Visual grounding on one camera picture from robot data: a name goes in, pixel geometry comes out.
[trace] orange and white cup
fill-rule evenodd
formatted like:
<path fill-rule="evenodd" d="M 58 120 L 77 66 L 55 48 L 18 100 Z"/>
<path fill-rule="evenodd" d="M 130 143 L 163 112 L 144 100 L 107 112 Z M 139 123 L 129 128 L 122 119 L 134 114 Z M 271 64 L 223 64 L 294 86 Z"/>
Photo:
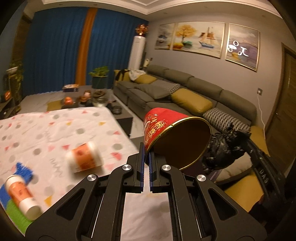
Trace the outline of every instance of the orange and white cup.
<path fill-rule="evenodd" d="M 154 108 L 144 119 L 145 153 L 153 148 L 167 164 L 183 170 L 202 157 L 211 134 L 210 124 L 201 117 Z"/>
<path fill-rule="evenodd" d="M 40 206 L 20 175 L 8 177 L 5 181 L 5 189 L 27 219 L 35 220 L 41 215 Z"/>
<path fill-rule="evenodd" d="M 67 152 L 65 158 L 74 173 L 103 165 L 100 151 L 92 141 Z"/>

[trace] sailboat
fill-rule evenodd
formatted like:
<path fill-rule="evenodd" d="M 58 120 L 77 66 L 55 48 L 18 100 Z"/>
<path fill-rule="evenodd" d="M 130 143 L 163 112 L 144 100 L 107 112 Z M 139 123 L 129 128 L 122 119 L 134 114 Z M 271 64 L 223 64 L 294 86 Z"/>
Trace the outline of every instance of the sailboat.
<path fill-rule="evenodd" d="M 217 44 L 217 40 L 215 39 L 215 36 L 214 36 L 213 31 L 210 32 L 210 27 L 207 28 L 207 32 L 206 33 L 201 33 L 201 35 L 199 36 L 199 38 L 201 39 L 199 41 L 199 43 L 203 47 L 214 48 L 215 45 Z"/>

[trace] gray wall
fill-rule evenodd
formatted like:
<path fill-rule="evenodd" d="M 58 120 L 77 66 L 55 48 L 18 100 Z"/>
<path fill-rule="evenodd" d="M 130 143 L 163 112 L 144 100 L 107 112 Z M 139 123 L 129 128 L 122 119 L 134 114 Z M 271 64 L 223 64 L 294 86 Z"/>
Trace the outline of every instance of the gray wall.
<path fill-rule="evenodd" d="M 277 19 L 276 24 L 273 26 L 250 18 L 226 14 L 189 15 L 150 22 L 146 44 L 146 57 L 153 57 L 151 64 L 183 71 L 197 78 L 214 83 L 223 89 L 230 90 L 254 103 L 257 107 L 257 88 L 263 89 L 260 105 L 263 110 L 263 121 L 266 123 L 274 105 L 280 82 L 282 60 L 281 42 L 291 49 L 296 50 L 296 42 L 288 27 L 282 19 Z M 226 23 L 221 59 L 196 53 L 154 49 L 159 24 L 186 21 L 216 21 Z M 224 59 L 229 23 L 244 25 L 260 31 L 260 53 L 257 72 Z M 262 126 L 259 110 L 257 116 L 256 124 Z"/>
<path fill-rule="evenodd" d="M 4 91 L 3 76 L 9 68 L 15 33 L 26 5 L 27 1 L 19 6 L 0 35 L 0 94 L 3 94 Z"/>

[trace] blue curtain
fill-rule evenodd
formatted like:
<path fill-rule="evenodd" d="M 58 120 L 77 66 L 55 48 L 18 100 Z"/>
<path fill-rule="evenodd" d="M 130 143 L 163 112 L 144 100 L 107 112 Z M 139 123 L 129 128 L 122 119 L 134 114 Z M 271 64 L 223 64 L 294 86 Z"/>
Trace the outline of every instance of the blue curtain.
<path fill-rule="evenodd" d="M 98 10 L 89 44 L 87 85 L 91 84 L 89 72 L 97 67 L 108 66 L 108 88 L 112 87 L 113 70 L 128 67 L 135 28 L 142 23 L 148 22 L 121 12 Z"/>
<path fill-rule="evenodd" d="M 60 91 L 75 82 L 77 53 L 88 8 L 63 7 L 36 12 L 28 33 L 24 96 Z"/>

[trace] white power cord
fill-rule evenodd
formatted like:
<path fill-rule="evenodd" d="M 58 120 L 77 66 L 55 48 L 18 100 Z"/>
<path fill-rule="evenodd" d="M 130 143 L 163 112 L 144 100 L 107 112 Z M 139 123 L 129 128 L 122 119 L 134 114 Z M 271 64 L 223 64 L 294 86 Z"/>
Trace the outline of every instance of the white power cord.
<path fill-rule="evenodd" d="M 259 110 L 260 110 L 261 122 L 262 122 L 262 124 L 263 124 L 264 140 L 266 140 L 266 138 L 265 138 L 265 124 L 264 124 L 264 122 L 263 122 L 263 118 L 262 118 L 262 110 L 261 110 L 261 107 L 260 107 L 259 94 L 257 94 L 257 99 L 258 99 L 258 107 L 259 107 Z"/>

